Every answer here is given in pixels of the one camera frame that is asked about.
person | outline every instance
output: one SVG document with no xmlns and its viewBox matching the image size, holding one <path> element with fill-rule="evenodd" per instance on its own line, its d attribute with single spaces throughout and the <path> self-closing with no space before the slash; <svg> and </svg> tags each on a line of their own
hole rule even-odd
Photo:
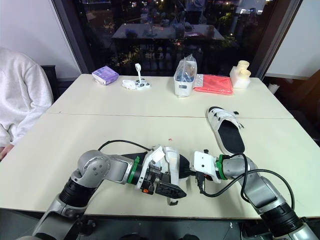
<svg viewBox="0 0 320 240">
<path fill-rule="evenodd" d="M 0 161 L 52 103 L 43 69 L 26 55 L 0 47 Z"/>
</svg>

white slipper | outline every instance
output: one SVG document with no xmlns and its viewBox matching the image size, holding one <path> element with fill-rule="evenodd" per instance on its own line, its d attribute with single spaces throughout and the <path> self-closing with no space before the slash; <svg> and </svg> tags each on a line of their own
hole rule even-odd
<svg viewBox="0 0 320 240">
<path fill-rule="evenodd" d="M 245 145 L 239 133 L 239 130 L 244 127 L 234 113 L 212 106 L 208 110 L 207 117 L 223 154 L 242 154 L 245 151 Z"/>
</svg>

glass window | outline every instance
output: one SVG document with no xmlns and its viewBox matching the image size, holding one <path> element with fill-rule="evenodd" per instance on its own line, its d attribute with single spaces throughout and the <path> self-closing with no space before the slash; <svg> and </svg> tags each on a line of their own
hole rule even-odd
<svg viewBox="0 0 320 240">
<path fill-rule="evenodd" d="M 193 54 L 198 72 L 228 75 L 251 62 L 276 0 L 76 0 L 98 69 L 121 75 L 173 76 Z"/>
</svg>

pink cloth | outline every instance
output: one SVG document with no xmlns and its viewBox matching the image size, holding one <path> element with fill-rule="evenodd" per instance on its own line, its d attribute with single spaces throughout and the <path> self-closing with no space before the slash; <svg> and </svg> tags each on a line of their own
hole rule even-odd
<svg viewBox="0 0 320 240">
<path fill-rule="evenodd" d="M 203 86 L 193 88 L 197 92 L 231 95 L 232 85 L 230 77 L 227 76 L 215 76 L 215 75 L 203 75 Z"/>
</svg>

power cord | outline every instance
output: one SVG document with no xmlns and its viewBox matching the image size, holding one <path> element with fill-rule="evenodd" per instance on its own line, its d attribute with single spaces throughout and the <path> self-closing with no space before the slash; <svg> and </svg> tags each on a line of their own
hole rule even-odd
<svg viewBox="0 0 320 240">
<path fill-rule="evenodd" d="M 290 193 L 290 199 L 291 199 L 291 208 L 292 210 L 295 210 L 295 196 L 294 196 L 294 192 L 292 191 L 289 183 L 285 180 L 285 178 L 283 176 L 281 176 L 280 174 L 274 172 L 274 171 L 271 171 L 271 170 L 267 170 L 267 169 L 254 169 L 254 170 L 250 170 L 246 173 L 243 173 L 241 175 L 239 175 L 238 177 L 236 177 L 235 179 L 233 179 L 227 186 L 225 186 L 224 188 L 222 188 L 220 191 L 216 192 L 216 193 L 213 193 L 213 194 L 209 194 L 209 193 L 206 193 L 202 187 L 202 184 L 203 182 L 202 181 L 202 178 L 200 177 L 200 181 L 198 180 L 198 187 L 200 189 L 200 193 L 209 197 L 209 198 L 215 198 L 215 197 L 218 197 L 220 196 L 221 194 L 223 194 L 226 190 L 228 190 L 233 184 L 235 184 L 237 181 L 239 181 L 241 178 L 243 178 L 246 175 L 249 175 L 249 174 L 253 174 L 253 173 L 268 173 L 268 174 L 273 174 L 275 175 L 276 177 L 280 178 L 283 183 L 285 184 L 285 186 L 288 188 L 289 190 L 289 193 Z"/>
<path fill-rule="evenodd" d="M 240 195 L 243 200 L 245 200 L 247 203 L 250 203 L 250 201 L 245 197 L 245 187 L 246 187 L 247 178 L 248 178 L 248 160 L 247 160 L 247 157 L 244 153 L 234 154 L 234 155 L 230 156 L 230 158 L 233 158 L 238 155 L 241 155 L 244 160 L 244 175 L 243 175 L 243 183 L 242 183 Z"/>
<path fill-rule="evenodd" d="M 101 149 L 103 149 L 106 145 L 111 144 L 111 143 L 116 143 L 116 142 L 136 145 L 136 146 L 138 146 L 138 147 L 140 147 L 140 148 L 142 148 L 142 149 L 144 149 L 144 150 L 151 151 L 150 148 L 147 148 L 147 147 L 145 147 L 145 146 L 142 146 L 142 145 L 140 145 L 140 144 L 138 144 L 138 143 L 135 143 L 135 142 L 133 142 L 133 141 L 127 141 L 127 140 L 112 140 L 112 141 L 107 141 L 107 142 L 105 142 L 104 144 L 102 144 L 102 145 L 98 148 L 98 151 L 100 151 Z"/>
</svg>

